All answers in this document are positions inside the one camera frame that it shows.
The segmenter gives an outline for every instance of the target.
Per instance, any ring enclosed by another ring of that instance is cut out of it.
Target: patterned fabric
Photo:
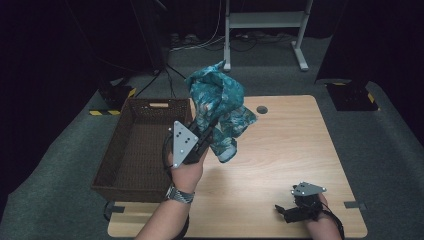
[[[205,131],[218,119],[211,149],[221,163],[236,155],[235,138],[257,120],[255,114],[243,106],[243,86],[220,71],[224,64],[222,61],[196,71],[185,80],[196,108],[200,131]]]

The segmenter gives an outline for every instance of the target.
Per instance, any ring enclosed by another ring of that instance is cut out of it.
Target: black strap
[[[334,213],[332,213],[330,211],[322,210],[322,212],[325,215],[330,216],[334,220],[334,222],[336,222],[337,229],[339,230],[340,236],[342,237],[342,240],[344,240],[345,236],[344,236],[344,229],[343,229],[342,221],[340,221],[340,219],[336,215],[334,215]]]

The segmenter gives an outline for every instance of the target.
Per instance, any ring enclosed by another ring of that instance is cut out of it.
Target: shelf leg
[[[302,23],[300,25],[299,34],[297,36],[297,41],[292,42],[292,47],[294,53],[296,55],[297,61],[299,62],[300,70],[308,71],[309,67],[306,63],[305,57],[303,56],[302,50],[300,49],[300,45],[303,41],[303,35],[305,34],[306,25],[308,24],[309,15],[311,14],[313,0],[308,0],[306,3],[305,14],[302,18]]]
[[[225,10],[225,45],[224,45],[224,71],[231,71],[231,56],[230,56],[230,0],[226,1]]]

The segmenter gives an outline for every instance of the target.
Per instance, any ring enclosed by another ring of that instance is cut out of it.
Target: forearm
[[[190,207],[175,200],[162,202],[135,239],[173,239],[183,229]]]
[[[313,240],[340,240],[340,232],[334,220],[320,213],[318,221],[306,220],[306,228]]]

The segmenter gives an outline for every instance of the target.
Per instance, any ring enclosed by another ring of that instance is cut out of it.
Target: gray carpet
[[[249,44],[233,42],[232,46],[241,50]],[[366,206],[362,210],[369,231],[365,239],[423,239],[424,149],[373,82],[367,89],[379,111],[335,110],[324,83],[344,80],[314,84],[328,44],[329,39],[304,40],[308,72],[299,70],[288,42],[258,44],[247,52],[232,51],[228,75],[245,87],[246,96],[314,96],[352,191]],[[187,76],[222,58],[222,50],[180,50],[170,54],[169,64]],[[168,71],[176,96],[189,97],[182,78]],[[140,90],[151,79],[140,75],[129,85]],[[93,96],[50,146],[33,174],[9,196],[0,239],[113,239],[103,218],[105,200],[91,191],[90,185],[118,117],[88,115],[88,109],[98,104],[97,97]],[[171,97],[166,72],[139,97]]]

